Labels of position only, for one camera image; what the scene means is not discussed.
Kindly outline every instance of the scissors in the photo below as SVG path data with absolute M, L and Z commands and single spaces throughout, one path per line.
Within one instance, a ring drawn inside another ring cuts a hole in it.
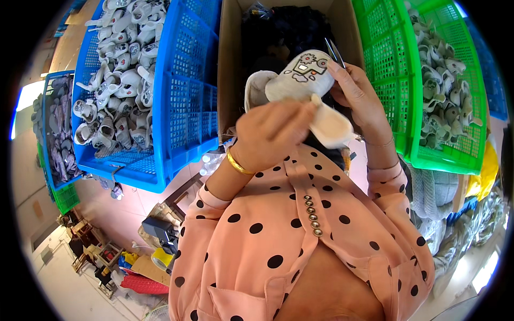
M 328 48 L 328 54 L 330 57 L 339 64 L 339 66 L 346 69 L 346 65 L 344 64 L 343 57 L 341 57 L 341 54 L 339 53 L 339 50 L 337 50 L 336 44 L 328 38 L 325 38 L 325 43 Z

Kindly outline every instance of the green plastic crate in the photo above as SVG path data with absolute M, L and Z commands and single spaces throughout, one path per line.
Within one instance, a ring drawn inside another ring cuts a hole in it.
M 43 147 L 40 143 L 38 143 L 38 156 L 41 168 L 43 169 L 43 173 L 45 174 L 45 180 L 48 180 L 47 173 L 45 171 L 45 159 L 43 157 Z M 49 195 L 53 197 L 52 202 L 55 201 L 57 208 L 61 212 L 62 215 L 66 214 L 71 210 L 75 205 L 80 203 L 79 196 L 77 195 L 77 191 L 75 190 L 75 186 L 72 184 L 66 185 L 58 191 L 54 191 L 48 183 L 46 184 Z
M 364 50 L 366 73 L 393 130 L 396 151 L 415 168 L 477 175 L 482 168 L 486 140 L 486 94 L 482 71 L 469 31 L 451 0 L 412 0 L 425 21 L 455 48 L 466 64 L 459 79 L 469 83 L 473 114 L 483 122 L 466 126 L 478 140 L 460 137 L 443 150 L 419 146 L 423 114 L 421 63 L 414 29 L 403 0 L 353 0 Z

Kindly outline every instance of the hand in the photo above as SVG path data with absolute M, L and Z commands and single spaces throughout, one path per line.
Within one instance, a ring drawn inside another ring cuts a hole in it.
M 315 104 L 298 101 L 252 108 L 237 121 L 237 143 L 230 152 L 249 172 L 268 169 L 305 140 L 315 112 Z
M 332 97 L 341 106 L 352 110 L 355 123 L 363 130 L 377 126 L 389 127 L 382 103 L 364 70 L 345 64 L 346 70 L 333 61 L 328 63 L 328 72 L 336 80 L 330 90 Z

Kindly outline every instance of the woman's left hand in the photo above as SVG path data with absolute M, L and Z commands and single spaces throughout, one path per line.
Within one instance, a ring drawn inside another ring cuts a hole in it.
M 305 140 L 315 112 L 315 104 L 299 101 L 252 108 L 235 125 L 237 144 L 230 150 L 233 158 L 253 173 L 274 166 Z

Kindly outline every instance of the woman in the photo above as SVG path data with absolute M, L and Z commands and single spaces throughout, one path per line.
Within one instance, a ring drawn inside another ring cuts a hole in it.
M 407 320 L 428 296 L 434 264 L 383 106 L 362 69 L 329 71 L 366 140 L 369 197 L 301 144 L 312 103 L 250 110 L 182 224 L 172 320 Z

